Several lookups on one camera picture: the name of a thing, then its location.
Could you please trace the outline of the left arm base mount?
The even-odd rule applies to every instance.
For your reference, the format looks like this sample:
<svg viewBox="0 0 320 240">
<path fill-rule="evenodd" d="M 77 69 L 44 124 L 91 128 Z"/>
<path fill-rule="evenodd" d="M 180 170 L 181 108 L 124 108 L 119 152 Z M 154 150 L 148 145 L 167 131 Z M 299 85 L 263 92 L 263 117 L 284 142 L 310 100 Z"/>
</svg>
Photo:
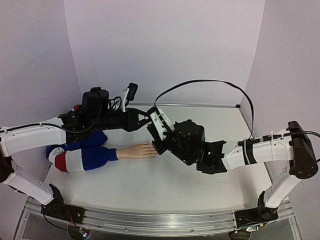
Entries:
<svg viewBox="0 0 320 240">
<path fill-rule="evenodd" d="M 66 204 L 60 190 L 51 183 L 49 187 L 53 192 L 53 200 L 41 206 L 41 213 L 44 214 L 45 217 L 69 221 L 74 224 L 82 224 L 85 209 L 76 205 Z"/>
</svg>

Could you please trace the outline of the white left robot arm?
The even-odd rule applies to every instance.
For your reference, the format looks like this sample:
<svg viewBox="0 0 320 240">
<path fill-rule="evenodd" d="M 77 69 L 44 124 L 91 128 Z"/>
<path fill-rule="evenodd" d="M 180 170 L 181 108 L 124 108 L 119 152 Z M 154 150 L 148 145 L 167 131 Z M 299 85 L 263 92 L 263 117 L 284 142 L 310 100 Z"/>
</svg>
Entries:
<svg viewBox="0 0 320 240">
<path fill-rule="evenodd" d="M 106 146 L 106 129 L 130 131 L 130 120 L 138 120 L 140 114 L 139 110 L 122 105 L 119 96 L 110 99 L 108 91 L 94 87 L 83 94 L 81 104 L 66 114 L 41 122 L 5 127 L 0 132 L 0 181 L 42 205 L 48 205 L 47 209 L 56 218 L 64 218 L 68 208 L 61 202 L 59 189 L 25 174 L 12 155 L 44 147 L 46 159 L 63 173 L 93 171 L 122 159 L 154 157 L 157 152 L 149 142 L 126 148 Z"/>
</svg>

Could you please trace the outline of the mannequin hand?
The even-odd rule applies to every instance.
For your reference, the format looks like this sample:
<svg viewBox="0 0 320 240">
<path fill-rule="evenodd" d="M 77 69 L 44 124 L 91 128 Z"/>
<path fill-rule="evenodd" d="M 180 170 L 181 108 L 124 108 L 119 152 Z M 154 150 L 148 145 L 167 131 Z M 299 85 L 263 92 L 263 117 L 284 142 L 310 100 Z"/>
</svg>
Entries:
<svg viewBox="0 0 320 240">
<path fill-rule="evenodd" d="M 157 156 L 154 146 L 148 142 L 135 144 L 128 148 L 116 150 L 116 157 L 120 159 L 146 159 Z"/>
</svg>

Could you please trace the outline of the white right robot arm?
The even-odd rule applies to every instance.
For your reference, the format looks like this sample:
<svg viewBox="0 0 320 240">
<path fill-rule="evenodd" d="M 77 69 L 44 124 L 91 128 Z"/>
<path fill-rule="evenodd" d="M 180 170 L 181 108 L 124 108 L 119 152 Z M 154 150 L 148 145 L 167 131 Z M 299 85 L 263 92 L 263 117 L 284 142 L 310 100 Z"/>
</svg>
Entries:
<svg viewBox="0 0 320 240">
<path fill-rule="evenodd" d="M 266 162 L 286 164 L 272 185 L 262 193 L 262 206 L 275 209 L 302 180 L 313 177 L 319 170 L 309 135 L 297 121 L 277 133 L 239 141 L 205 140 L 205 129 L 192 120 L 177 122 L 161 132 L 153 123 L 147 125 L 152 144 L 159 155 L 169 151 L 183 163 L 204 174 L 214 175 Z"/>
</svg>

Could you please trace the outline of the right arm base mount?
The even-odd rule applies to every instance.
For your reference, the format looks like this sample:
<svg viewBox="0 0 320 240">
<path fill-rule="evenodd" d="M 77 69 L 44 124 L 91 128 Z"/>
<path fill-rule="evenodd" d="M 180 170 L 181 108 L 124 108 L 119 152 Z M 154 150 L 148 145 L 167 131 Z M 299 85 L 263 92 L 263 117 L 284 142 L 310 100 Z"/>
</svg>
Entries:
<svg viewBox="0 0 320 240">
<path fill-rule="evenodd" d="M 238 210 L 234 213 L 236 228 L 238 230 L 247 228 L 249 226 L 256 226 L 266 224 L 270 221 L 278 219 L 278 208 L 266 207 L 264 203 L 265 191 L 263 191 L 257 202 L 257 207 Z"/>
</svg>

